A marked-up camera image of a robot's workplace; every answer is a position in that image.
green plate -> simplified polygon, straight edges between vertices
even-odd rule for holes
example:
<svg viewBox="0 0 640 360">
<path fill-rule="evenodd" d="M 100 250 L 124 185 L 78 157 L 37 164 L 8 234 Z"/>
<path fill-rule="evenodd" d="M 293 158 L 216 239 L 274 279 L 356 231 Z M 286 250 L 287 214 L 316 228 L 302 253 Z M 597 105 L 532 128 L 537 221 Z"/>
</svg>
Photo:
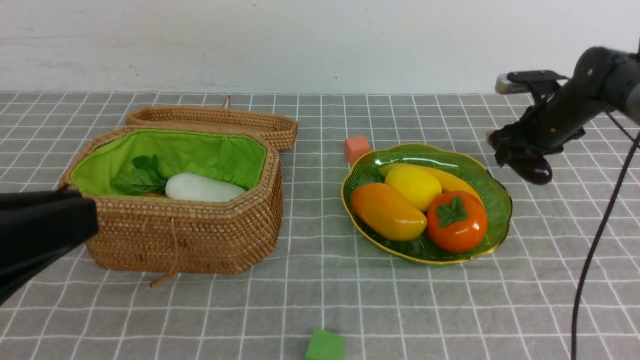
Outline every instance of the green plate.
<svg viewBox="0 0 640 360">
<path fill-rule="evenodd" d="M 390 241 L 373 231 L 358 218 L 351 207 L 351 194 L 366 183 L 383 183 L 378 169 L 389 163 L 409 163 L 437 168 L 466 181 L 478 192 L 488 215 L 488 229 L 482 242 L 464 254 L 450 254 L 436 247 L 423 234 L 414 241 Z M 351 167 L 340 189 L 342 204 L 355 227 L 374 245 L 393 255 L 430 265 L 451 265 L 479 258 L 493 252 L 506 238 L 513 210 L 511 196 L 477 160 L 458 152 L 410 143 L 363 155 Z"/>
</svg>

white wall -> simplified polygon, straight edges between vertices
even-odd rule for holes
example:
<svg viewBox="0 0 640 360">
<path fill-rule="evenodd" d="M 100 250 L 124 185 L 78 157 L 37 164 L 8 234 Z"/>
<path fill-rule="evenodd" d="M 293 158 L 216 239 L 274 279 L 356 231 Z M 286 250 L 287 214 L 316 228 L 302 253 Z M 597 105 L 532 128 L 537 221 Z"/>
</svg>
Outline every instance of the white wall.
<svg viewBox="0 0 640 360">
<path fill-rule="evenodd" d="M 492 92 L 633 51 L 638 0 L 0 0 L 0 91 Z"/>
</svg>

leafy vegetable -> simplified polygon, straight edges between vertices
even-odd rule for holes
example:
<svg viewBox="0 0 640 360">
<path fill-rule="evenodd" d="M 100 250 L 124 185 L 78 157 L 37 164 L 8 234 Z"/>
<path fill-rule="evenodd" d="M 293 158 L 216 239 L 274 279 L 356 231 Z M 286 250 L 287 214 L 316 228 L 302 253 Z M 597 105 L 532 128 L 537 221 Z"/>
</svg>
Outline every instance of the leafy vegetable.
<svg viewBox="0 0 640 360">
<path fill-rule="evenodd" d="M 113 187 L 124 195 L 158 193 L 164 195 L 168 180 L 160 172 L 158 156 L 137 156 L 131 160 L 133 168 L 113 181 Z"/>
</svg>

basket handle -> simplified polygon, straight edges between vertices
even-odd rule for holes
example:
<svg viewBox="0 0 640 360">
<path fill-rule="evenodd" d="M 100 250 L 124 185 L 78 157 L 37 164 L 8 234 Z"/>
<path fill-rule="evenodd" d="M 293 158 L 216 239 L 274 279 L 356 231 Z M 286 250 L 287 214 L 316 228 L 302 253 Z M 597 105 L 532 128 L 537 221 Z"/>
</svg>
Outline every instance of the basket handle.
<svg viewBox="0 0 640 360">
<path fill-rule="evenodd" d="M 145 223 L 142 225 L 143 229 L 144 226 L 147 224 L 147 221 L 145 220 Z M 178 236 L 176 236 L 175 234 L 175 226 L 173 224 L 173 218 L 171 219 L 171 235 L 173 235 L 173 263 L 171 264 L 171 268 L 169 269 L 169 272 L 160 276 L 159 278 L 157 278 L 156 280 L 153 280 L 149 286 L 151 288 L 156 288 L 159 285 L 161 285 L 162 283 L 166 282 L 167 280 L 171 279 L 173 277 L 173 275 L 175 274 L 175 268 L 178 265 Z"/>
<path fill-rule="evenodd" d="M 220 107 L 226 110 L 231 110 L 231 95 L 227 95 L 225 102 L 223 102 Z"/>
</svg>

grid pattern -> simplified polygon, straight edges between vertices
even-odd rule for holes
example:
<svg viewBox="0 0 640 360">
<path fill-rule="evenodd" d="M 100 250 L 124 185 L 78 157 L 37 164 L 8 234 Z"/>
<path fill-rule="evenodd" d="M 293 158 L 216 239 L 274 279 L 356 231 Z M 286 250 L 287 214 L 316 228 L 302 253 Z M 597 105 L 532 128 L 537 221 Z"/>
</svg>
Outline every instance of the grid pattern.
<svg viewBox="0 0 640 360">
<path fill-rule="evenodd" d="M 0 93 L 0 192 L 51 189 L 80 148 L 159 104 L 221 106 L 226 94 Z M 232 106 L 300 123 L 282 153 L 285 215 L 267 259 L 235 276 L 99 268 L 80 248 L 0 307 L 7 359 L 304 358 L 314 328 L 346 337 L 349 360 L 567 358 L 577 279 L 630 142 L 606 118 L 553 156 L 555 181 L 498 168 L 488 130 L 523 95 L 234 94 Z M 637 131 L 625 119 L 629 128 Z M 346 136 L 375 149 L 426 142 L 486 164 L 511 193 L 511 233 L 458 266 L 397 259 L 356 234 L 340 202 Z M 579 359 L 640 353 L 640 158 L 596 251 L 579 316 Z"/>
</svg>

